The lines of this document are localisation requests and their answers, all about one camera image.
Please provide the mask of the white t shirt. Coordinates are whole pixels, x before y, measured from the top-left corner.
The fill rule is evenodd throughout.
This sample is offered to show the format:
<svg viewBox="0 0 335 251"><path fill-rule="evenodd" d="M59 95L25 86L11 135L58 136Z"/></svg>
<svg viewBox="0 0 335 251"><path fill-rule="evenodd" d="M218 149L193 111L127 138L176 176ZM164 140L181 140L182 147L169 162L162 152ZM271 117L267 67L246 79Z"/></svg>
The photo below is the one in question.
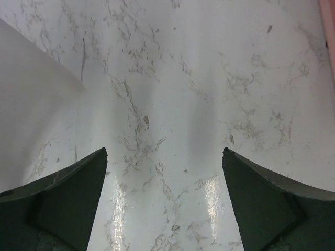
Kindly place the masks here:
<svg viewBox="0 0 335 251"><path fill-rule="evenodd" d="M1 21L1 191L21 184L40 141L84 92L74 74Z"/></svg>

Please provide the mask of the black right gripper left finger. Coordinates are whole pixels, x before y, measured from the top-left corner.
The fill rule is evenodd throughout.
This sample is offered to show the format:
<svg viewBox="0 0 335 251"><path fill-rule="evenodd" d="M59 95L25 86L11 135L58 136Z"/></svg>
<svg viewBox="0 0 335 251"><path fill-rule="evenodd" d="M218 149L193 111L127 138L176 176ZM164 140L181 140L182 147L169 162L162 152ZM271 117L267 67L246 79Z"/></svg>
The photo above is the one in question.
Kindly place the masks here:
<svg viewBox="0 0 335 251"><path fill-rule="evenodd" d="M87 250L107 169L101 148L1 192L1 250Z"/></svg>

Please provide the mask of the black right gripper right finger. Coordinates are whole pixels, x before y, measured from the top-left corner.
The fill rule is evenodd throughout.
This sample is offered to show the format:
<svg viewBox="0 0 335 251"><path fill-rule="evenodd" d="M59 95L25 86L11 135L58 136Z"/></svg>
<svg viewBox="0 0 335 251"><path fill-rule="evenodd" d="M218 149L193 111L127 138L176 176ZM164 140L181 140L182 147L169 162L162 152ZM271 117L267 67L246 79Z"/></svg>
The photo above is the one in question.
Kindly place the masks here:
<svg viewBox="0 0 335 251"><path fill-rule="evenodd" d="M334 192L224 148L222 169L244 250L334 250Z"/></svg>

